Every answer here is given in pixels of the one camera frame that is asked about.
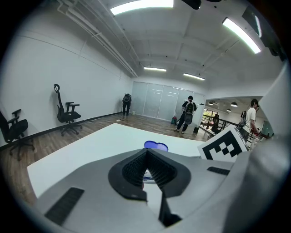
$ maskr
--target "white t-shirt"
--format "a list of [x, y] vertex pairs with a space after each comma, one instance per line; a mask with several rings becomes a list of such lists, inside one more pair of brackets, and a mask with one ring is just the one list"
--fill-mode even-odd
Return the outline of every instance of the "white t-shirt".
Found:
[[256, 120], [256, 110], [253, 107], [250, 107], [246, 111], [246, 125], [244, 126], [244, 130], [248, 133], [251, 132], [251, 120]]

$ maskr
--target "white box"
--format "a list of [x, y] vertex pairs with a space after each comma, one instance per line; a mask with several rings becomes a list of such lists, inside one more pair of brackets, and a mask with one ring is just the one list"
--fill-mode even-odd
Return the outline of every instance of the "white box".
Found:
[[228, 126], [197, 148], [202, 159], [225, 162], [235, 162], [239, 153], [249, 150], [234, 125]]

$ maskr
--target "wooden floor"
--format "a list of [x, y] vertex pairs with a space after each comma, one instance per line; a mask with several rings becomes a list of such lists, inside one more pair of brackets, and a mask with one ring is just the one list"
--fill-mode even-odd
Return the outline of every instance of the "wooden floor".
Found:
[[17, 150], [14, 151], [13, 156], [9, 155], [9, 148], [1, 151], [0, 161], [6, 180], [21, 199], [27, 203], [33, 204], [36, 200], [36, 196], [34, 195], [28, 177], [27, 166], [61, 149], [62, 147], [65, 147], [72, 142], [75, 142], [113, 123], [198, 141], [207, 141], [209, 135], [202, 129], [199, 129], [198, 134], [194, 134], [194, 127], [188, 127], [185, 134], [181, 134], [181, 132], [174, 132], [173, 129], [175, 126], [171, 125], [170, 122], [145, 116], [122, 116], [121, 114], [107, 116], [98, 120], [82, 123], [83, 129], [79, 130], [78, 135], [72, 131], [68, 131], [65, 132], [64, 137], [62, 137], [60, 131], [54, 131], [33, 138], [35, 150], [32, 151], [30, 147], [23, 147], [20, 153], [20, 162], [17, 161]]

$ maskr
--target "frosted glass panel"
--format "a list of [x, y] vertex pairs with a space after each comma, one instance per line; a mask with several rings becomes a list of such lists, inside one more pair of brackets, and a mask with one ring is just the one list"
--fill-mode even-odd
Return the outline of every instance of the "frosted glass panel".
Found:
[[[196, 106], [198, 104], [205, 104], [205, 96], [204, 95], [200, 95], [200, 94], [197, 94], [197, 93], [194, 93], [194, 96], [193, 96], [193, 101], [194, 103], [196, 104]], [[195, 126], [195, 127], [198, 127], [201, 123], [201, 119], [202, 119], [202, 113], [204, 111], [204, 105], [199, 105], [197, 106], [197, 110], [193, 116], [193, 120], [192, 120], [192, 123], [191, 125]]]
[[136, 114], [142, 115], [143, 113], [146, 100], [146, 88], [147, 83], [133, 82], [130, 110], [135, 111]]
[[148, 84], [144, 115], [151, 117], [158, 117], [163, 86], [157, 84]]
[[175, 113], [179, 89], [164, 86], [158, 118], [171, 120]]
[[178, 119], [180, 118], [182, 114], [182, 105], [185, 101], [188, 101], [189, 96], [193, 96], [193, 92], [181, 90], [181, 89], [179, 90], [178, 102], [176, 106], [176, 116]]

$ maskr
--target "blue object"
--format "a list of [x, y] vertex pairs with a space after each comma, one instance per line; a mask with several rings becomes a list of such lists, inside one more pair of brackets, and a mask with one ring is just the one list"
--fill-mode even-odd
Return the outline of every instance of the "blue object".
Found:
[[156, 143], [154, 141], [146, 141], [144, 144], [144, 148], [150, 148], [150, 149], [159, 149], [162, 151], [169, 151], [169, 148], [164, 143]]

